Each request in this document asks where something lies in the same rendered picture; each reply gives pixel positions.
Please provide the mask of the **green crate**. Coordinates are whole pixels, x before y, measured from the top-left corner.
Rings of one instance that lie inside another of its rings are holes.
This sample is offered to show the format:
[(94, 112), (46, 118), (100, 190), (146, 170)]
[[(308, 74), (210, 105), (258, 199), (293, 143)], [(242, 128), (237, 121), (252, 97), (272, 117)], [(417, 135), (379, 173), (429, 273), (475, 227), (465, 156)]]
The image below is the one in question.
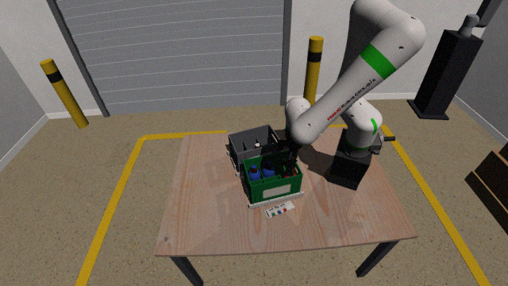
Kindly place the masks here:
[[(284, 157), (287, 158), (288, 155), (285, 152), (280, 152), (242, 160), (244, 181), (248, 188), (251, 204), (299, 192), (301, 185), (299, 171), (297, 172), (295, 169), (294, 172), (296, 173), (296, 176), (289, 176), (286, 178), (283, 178), (284, 174), (280, 175), (278, 173), (278, 164)], [(262, 174), (262, 167), (268, 160), (275, 169), (275, 176), (264, 178)], [(252, 165), (256, 165), (257, 169), (260, 170), (261, 180), (254, 180), (250, 182), (248, 171), (251, 169)]]

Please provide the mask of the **white paper pick list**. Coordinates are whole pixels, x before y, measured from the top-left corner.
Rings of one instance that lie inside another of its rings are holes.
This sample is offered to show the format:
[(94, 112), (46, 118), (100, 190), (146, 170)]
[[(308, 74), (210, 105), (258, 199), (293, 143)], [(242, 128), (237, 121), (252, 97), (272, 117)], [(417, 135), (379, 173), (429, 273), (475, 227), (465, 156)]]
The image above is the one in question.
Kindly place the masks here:
[(275, 207), (271, 207), (267, 210), (264, 211), (264, 213), (266, 214), (267, 218), (271, 218), (273, 216), (276, 216), (276, 215), (279, 215), (285, 211), (288, 211), (288, 210), (291, 210), (295, 208), (293, 203), (289, 200), (285, 203), (281, 203)]

